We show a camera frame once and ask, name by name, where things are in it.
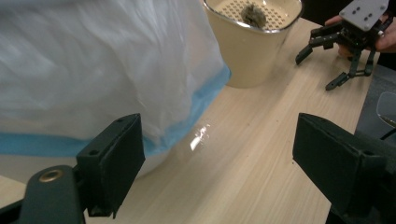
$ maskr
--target blue trim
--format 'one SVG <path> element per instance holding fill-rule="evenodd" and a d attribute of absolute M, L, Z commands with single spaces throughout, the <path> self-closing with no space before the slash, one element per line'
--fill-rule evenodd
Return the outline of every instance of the blue trim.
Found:
<path fill-rule="evenodd" d="M 230 69 L 224 66 L 215 77 L 208 80 L 200 90 L 196 91 L 192 96 L 190 116 L 186 120 L 171 126 L 158 146 L 144 137 L 146 156 L 149 157 L 168 150 L 181 140 L 216 98 L 230 76 Z M 90 141 L 52 135 L 0 133 L 0 154 L 75 157 Z"/>

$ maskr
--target cup rim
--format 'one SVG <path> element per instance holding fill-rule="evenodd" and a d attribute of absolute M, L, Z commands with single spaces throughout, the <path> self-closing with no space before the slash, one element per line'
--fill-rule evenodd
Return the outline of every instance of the cup rim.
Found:
<path fill-rule="evenodd" d="M 226 20 L 226 21 L 228 21 L 228 22 L 231 22 L 231 23 L 233 23 L 233 24 L 236 24 L 237 26 L 241 26 L 241 27 L 243 27 L 243 28 L 247 28 L 247 29 L 249 29 L 249 30 L 251 30 L 251 31 L 260 32 L 260 33 L 267 33 L 267 34 L 280 33 L 280 32 L 282 32 L 282 31 L 288 29 L 288 28 L 291 27 L 295 22 L 297 22 L 297 20 L 302 16 L 303 11 L 304 11 L 304 5 L 303 5 L 302 1 L 301 1 L 301 0 L 296 0 L 297 2 L 300 3 L 300 5 L 301 5 L 301 10 L 300 10 L 300 12 L 298 13 L 298 15 L 294 18 L 294 20 L 293 20 L 291 23 L 289 23 L 287 26 L 283 27 L 283 28 L 267 30 L 267 29 L 257 28 L 257 27 L 248 25 L 248 24 L 246 24 L 246 23 L 244 23 L 244 22 L 236 21 L 236 20 L 233 20 L 233 19 L 231 19 L 231 18 L 229 18 L 229 17 L 226 17 L 226 16 L 224 16 L 224 15 L 221 15 L 221 14 L 219 14 L 213 7 L 211 7 L 206 1 L 207 1 L 207 0 L 204 0 L 204 6 L 205 6 L 210 12 L 216 14 L 217 16 L 221 17 L 222 19 L 224 19 L 224 20 Z"/>

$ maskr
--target beige cup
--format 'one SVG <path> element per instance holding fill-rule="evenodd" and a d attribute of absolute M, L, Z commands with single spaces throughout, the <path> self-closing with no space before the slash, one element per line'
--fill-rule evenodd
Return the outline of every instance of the beige cup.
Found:
<path fill-rule="evenodd" d="M 240 12 L 246 4 L 265 14 L 262 29 L 242 22 Z M 204 0 L 204 6 L 221 55 L 233 73 L 227 85 L 236 88 L 258 86 L 274 75 L 277 53 L 303 9 L 299 0 Z"/>

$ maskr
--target wooden table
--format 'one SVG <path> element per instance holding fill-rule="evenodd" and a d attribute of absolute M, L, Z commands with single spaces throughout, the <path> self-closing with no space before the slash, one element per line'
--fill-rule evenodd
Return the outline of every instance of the wooden table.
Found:
<path fill-rule="evenodd" d="M 294 25 L 268 82 L 225 87 L 167 160 L 134 182 L 115 220 L 87 222 L 325 223 L 330 203 L 291 155 L 298 114 L 321 116 L 353 133 L 371 78 L 325 91 L 349 67 L 337 48 L 314 49 L 295 65 L 315 27 L 303 19 Z M 23 184 L 1 177 L 0 206 L 22 191 Z"/>

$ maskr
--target screw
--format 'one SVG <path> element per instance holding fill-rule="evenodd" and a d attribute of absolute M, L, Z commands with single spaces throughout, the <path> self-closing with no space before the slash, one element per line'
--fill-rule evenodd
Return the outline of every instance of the screw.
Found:
<path fill-rule="evenodd" d="M 42 176 L 40 176 L 38 180 L 42 183 L 48 183 L 58 179 L 63 174 L 64 172 L 62 170 L 51 170 L 51 171 L 47 171 Z"/>

